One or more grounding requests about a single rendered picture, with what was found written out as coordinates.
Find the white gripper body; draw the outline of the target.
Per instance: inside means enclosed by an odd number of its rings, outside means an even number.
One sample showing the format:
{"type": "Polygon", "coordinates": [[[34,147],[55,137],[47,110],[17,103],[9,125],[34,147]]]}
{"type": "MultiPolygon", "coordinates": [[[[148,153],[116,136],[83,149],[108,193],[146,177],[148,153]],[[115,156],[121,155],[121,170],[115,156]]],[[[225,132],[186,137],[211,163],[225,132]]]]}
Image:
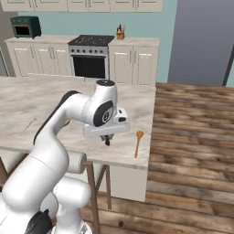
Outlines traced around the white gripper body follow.
{"type": "Polygon", "coordinates": [[[86,138],[98,137],[103,135],[125,133],[130,130],[128,122],[114,122],[109,120],[101,126],[96,126],[94,122],[86,122],[83,128],[83,135],[86,138]]]}

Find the wooden spoon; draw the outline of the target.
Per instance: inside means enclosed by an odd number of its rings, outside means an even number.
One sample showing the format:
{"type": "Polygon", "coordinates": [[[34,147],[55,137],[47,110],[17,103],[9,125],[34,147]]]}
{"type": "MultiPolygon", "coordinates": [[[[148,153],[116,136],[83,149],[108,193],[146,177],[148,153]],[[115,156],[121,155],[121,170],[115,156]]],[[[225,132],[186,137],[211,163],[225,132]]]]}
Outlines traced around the wooden spoon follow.
{"type": "Polygon", "coordinates": [[[144,132],[143,131],[137,131],[136,132],[136,146],[135,146],[134,157],[137,157],[137,155],[138,155],[139,144],[140,144],[140,141],[141,141],[141,139],[142,139],[143,136],[144,136],[144,132]]]}

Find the white kitchen island cabinet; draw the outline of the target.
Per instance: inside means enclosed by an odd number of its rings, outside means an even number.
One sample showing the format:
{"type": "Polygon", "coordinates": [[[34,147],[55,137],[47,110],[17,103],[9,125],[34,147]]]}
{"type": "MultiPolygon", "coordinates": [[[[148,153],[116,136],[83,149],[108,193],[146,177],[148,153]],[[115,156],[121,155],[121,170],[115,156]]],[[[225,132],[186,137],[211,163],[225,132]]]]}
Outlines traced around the white kitchen island cabinet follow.
{"type": "Polygon", "coordinates": [[[144,202],[147,171],[110,166],[112,197],[144,202]]]}

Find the white cushion wooden stool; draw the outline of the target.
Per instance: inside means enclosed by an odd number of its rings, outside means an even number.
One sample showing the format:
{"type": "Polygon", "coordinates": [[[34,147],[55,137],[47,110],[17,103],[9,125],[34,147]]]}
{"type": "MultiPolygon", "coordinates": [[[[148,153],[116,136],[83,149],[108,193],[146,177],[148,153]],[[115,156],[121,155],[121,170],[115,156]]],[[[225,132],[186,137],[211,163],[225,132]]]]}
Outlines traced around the white cushion wooden stool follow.
{"type": "Polygon", "coordinates": [[[111,197],[111,176],[108,165],[95,164],[87,159],[87,155],[82,152],[69,152],[69,169],[68,172],[73,174],[83,182],[88,182],[91,188],[91,211],[93,217],[94,234],[101,234],[97,195],[101,182],[106,176],[106,197],[108,209],[112,208],[111,197]]]}

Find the steel oven with black hob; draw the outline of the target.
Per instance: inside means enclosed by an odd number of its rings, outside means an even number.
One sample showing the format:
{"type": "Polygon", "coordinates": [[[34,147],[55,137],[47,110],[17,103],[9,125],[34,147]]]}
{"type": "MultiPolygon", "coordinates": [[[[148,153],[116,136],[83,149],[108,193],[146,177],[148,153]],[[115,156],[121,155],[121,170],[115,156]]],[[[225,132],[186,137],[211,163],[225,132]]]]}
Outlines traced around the steel oven with black hob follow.
{"type": "Polygon", "coordinates": [[[69,45],[73,74],[77,77],[108,79],[109,48],[114,36],[80,35],[69,45]]]}

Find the metallic utensil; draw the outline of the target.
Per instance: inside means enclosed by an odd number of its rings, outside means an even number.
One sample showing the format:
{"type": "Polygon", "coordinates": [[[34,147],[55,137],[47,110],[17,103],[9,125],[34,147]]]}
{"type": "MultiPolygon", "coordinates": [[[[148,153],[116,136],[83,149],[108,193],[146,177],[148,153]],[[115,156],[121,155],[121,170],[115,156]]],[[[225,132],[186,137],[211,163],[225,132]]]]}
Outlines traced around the metallic utensil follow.
{"type": "Polygon", "coordinates": [[[27,127],[23,130],[23,132],[25,132],[34,122],[37,121],[37,118],[34,118],[28,125],[27,127]]]}

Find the white lower cupboards, two doors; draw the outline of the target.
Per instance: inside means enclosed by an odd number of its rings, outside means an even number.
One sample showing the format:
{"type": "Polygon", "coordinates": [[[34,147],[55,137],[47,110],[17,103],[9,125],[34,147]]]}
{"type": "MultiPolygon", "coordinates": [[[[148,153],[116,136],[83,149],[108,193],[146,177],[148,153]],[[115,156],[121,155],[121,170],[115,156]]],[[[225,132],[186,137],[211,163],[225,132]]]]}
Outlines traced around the white lower cupboards, two doors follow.
{"type": "Polygon", "coordinates": [[[109,44],[110,79],[116,83],[154,86],[160,39],[115,38],[109,44]]]}

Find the white lower cupboards, three doors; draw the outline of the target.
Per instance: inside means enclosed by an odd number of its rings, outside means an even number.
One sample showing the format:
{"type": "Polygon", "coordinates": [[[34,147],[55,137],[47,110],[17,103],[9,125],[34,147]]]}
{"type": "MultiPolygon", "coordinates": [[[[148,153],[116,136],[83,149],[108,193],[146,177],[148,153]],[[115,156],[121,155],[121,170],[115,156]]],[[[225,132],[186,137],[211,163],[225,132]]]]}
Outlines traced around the white lower cupboards, three doors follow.
{"type": "Polygon", "coordinates": [[[74,36],[12,37],[6,45],[17,77],[30,74],[71,76],[69,42],[74,36]]]}

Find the wooden knife block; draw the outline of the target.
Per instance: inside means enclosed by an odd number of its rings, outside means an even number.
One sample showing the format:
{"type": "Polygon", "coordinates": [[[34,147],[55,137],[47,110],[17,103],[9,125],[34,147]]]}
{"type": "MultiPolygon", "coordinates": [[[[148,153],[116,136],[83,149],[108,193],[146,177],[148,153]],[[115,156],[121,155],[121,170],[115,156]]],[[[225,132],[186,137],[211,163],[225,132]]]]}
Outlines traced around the wooden knife block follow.
{"type": "Polygon", "coordinates": [[[116,35],[117,35],[118,39],[124,39],[125,38],[125,35],[124,35],[124,24],[120,24],[117,27],[116,35]]]}

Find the white upper cupboards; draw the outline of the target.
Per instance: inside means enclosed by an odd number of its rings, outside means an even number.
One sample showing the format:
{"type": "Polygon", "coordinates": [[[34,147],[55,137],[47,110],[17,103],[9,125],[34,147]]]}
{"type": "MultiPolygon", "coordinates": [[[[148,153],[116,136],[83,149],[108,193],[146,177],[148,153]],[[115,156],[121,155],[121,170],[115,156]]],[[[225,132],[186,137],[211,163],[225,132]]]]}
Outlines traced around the white upper cupboards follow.
{"type": "Polygon", "coordinates": [[[4,11],[162,12],[164,0],[0,0],[4,11]]]}

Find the dark green toaster oven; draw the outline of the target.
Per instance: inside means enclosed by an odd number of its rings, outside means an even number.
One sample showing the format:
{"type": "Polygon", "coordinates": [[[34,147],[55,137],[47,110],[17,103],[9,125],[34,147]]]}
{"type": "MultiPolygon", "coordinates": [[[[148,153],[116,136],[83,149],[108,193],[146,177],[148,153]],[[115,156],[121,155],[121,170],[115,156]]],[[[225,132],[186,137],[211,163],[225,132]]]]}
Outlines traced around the dark green toaster oven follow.
{"type": "Polygon", "coordinates": [[[10,18],[11,25],[16,38],[40,37],[41,26],[37,16],[15,16],[10,18]]]}

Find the grey fridge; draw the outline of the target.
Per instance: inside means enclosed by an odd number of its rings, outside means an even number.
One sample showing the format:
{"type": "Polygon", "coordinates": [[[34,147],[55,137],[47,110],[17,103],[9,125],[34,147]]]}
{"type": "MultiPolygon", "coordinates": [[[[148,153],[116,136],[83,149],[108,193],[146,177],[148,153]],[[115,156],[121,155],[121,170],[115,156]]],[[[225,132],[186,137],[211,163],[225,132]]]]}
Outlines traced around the grey fridge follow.
{"type": "Polygon", "coordinates": [[[0,6],[0,48],[3,51],[5,64],[10,77],[14,77],[16,74],[5,41],[14,36],[10,21],[10,18],[14,16],[17,16],[17,12],[5,12],[0,6]]]}

